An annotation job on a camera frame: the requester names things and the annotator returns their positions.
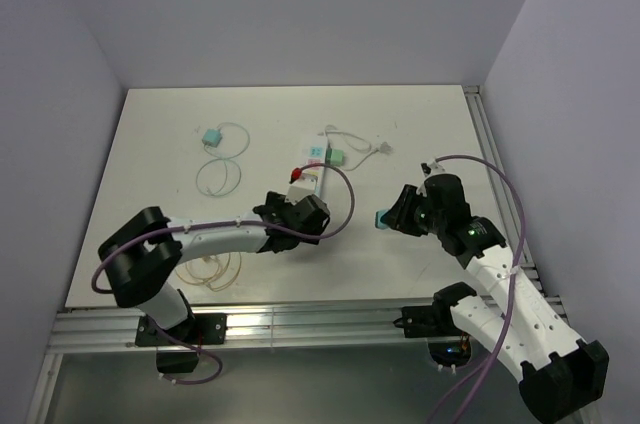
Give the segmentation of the light blue charger plug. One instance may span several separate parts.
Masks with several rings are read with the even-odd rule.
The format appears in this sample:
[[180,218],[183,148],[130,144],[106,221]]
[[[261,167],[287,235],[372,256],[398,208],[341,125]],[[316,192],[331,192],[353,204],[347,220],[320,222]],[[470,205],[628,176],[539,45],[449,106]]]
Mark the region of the light blue charger plug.
[[205,147],[213,147],[213,148],[216,148],[220,144],[221,140],[222,140],[222,134],[221,134],[221,131],[217,128],[207,129],[201,138],[201,142]]

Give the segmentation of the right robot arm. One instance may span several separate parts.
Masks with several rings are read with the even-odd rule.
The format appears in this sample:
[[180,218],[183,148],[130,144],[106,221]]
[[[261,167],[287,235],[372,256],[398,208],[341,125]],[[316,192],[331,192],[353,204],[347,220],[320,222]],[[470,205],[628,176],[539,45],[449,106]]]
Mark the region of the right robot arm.
[[498,306],[490,309],[470,285],[454,283],[429,305],[402,308],[394,324],[405,337],[466,333],[497,351],[541,423],[557,423],[602,396],[608,353],[573,330],[514,266],[505,238],[488,218],[473,215],[457,176],[435,174],[421,187],[405,185],[380,221],[406,235],[435,235]]

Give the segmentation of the aluminium right rail frame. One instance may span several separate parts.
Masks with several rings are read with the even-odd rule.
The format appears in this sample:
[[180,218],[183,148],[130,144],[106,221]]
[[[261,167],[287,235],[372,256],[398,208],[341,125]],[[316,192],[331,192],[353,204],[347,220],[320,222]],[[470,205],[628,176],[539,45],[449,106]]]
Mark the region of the aluminium right rail frame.
[[[488,117],[485,112],[479,86],[463,86],[464,97],[471,115],[472,123],[479,141],[483,158],[504,172],[501,158],[497,149]],[[488,170],[494,197],[497,202],[504,235],[513,250],[516,250],[519,231],[521,230],[516,203],[509,187],[503,179],[493,170]],[[526,275],[532,280],[534,286],[542,294],[545,294],[537,268],[533,263],[528,244],[524,245],[523,256],[520,258],[520,266]]]

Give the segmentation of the green usb charger plug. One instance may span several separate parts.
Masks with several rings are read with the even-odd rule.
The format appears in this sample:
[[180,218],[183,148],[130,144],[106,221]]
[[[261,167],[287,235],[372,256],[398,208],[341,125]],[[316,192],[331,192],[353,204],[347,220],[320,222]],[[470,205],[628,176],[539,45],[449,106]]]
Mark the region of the green usb charger plug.
[[326,154],[326,162],[332,166],[342,166],[344,163],[344,152],[340,149],[329,148]]

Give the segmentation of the white multicolour power strip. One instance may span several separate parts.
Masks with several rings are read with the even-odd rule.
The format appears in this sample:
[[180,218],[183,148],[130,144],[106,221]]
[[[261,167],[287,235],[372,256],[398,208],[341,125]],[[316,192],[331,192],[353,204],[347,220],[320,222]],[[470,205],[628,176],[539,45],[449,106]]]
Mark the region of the white multicolour power strip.
[[314,164],[314,167],[304,170],[303,174],[313,182],[313,191],[318,197],[323,194],[326,171],[323,166],[318,166],[318,163],[328,162],[328,152],[329,141],[326,135],[304,133],[299,139],[298,149],[294,154],[295,167]]

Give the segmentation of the aluminium front rail frame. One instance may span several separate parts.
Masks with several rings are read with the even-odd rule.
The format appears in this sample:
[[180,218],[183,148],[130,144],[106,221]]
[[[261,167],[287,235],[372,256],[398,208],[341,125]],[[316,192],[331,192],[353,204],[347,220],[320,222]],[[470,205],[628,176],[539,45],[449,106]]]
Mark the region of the aluminium front rail frame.
[[[356,346],[405,343],[392,322],[405,306],[426,299],[382,299],[196,306],[198,314],[227,316],[227,349]],[[58,314],[46,345],[47,354],[140,352],[134,345],[141,313],[134,309],[72,310]]]

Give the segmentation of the aluminium rail frame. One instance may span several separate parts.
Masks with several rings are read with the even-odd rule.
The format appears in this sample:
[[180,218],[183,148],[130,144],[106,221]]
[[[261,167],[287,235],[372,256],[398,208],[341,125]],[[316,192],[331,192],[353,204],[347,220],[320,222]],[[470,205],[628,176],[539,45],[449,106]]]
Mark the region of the aluminium rail frame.
[[[463,86],[464,97],[471,115],[472,123],[479,141],[483,158],[504,172],[501,158],[497,149],[488,117],[485,112],[479,86]],[[516,250],[519,231],[521,230],[516,203],[509,187],[503,179],[493,170],[488,170],[494,197],[497,202],[504,235],[513,250]],[[528,244],[524,245],[523,256],[520,258],[520,266],[526,275],[532,280],[534,286],[542,294],[545,294],[537,268],[533,263]]]
[[[392,322],[405,306],[426,299],[382,299],[196,306],[198,314],[227,316],[227,349],[356,346],[405,343]],[[47,354],[140,352],[134,345],[141,313],[134,309],[72,310],[58,314],[46,345]]]

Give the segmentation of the teal usb charger plug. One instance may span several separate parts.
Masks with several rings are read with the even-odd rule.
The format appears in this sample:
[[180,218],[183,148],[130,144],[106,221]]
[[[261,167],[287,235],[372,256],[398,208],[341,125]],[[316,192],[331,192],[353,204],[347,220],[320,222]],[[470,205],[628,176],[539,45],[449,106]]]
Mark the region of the teal usb charger plug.
[[387,212],[388,212],[387,209],[380,209],[375,213],[374,226],[376,229],[385,230],[389,228],[389,226],[383,220]]

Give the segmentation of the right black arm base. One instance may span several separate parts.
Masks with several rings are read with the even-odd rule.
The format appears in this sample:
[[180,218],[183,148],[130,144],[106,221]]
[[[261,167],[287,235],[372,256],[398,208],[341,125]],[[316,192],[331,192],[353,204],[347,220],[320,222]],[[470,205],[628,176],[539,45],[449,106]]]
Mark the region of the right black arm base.
[[469,364],[473,350],[471,336],[454,325],[445,304],[434,299],[429,305],[404,306],[393,326],[401,329],[406,339],[425,339],[435,364],[453,369]]

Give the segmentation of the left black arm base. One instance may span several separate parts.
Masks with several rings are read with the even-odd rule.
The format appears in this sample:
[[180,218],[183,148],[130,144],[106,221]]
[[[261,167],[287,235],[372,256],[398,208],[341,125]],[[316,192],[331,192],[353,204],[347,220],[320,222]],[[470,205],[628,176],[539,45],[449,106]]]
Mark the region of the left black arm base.
[[[198,385],[216,379],[223,370],[222,360],[206,349],[208,345],[225,342],[227,315],[205,313],[190,315],[186,321],[171,329],[162,329],[149,316],[139,319],[134,345],[139,348],[156,349],[156,369],[160,377],[176,385]],[[202,359],[217,366],[206,378],[188,380]]]

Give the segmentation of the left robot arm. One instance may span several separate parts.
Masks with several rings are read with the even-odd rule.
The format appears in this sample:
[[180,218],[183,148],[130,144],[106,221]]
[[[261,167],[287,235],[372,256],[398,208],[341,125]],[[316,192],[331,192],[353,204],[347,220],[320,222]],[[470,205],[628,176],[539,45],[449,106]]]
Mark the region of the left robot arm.
[[268,192],[252,210],[210,223],[171,219],[151,206],[104,241],[98,256],[117,305],[142,311],[170,342],[183,343],[193,335],[195,319],[184,295],[168,282],[178,265],[212,255],[316,245],[329,222],[328,207],[314,194],[293,204]]

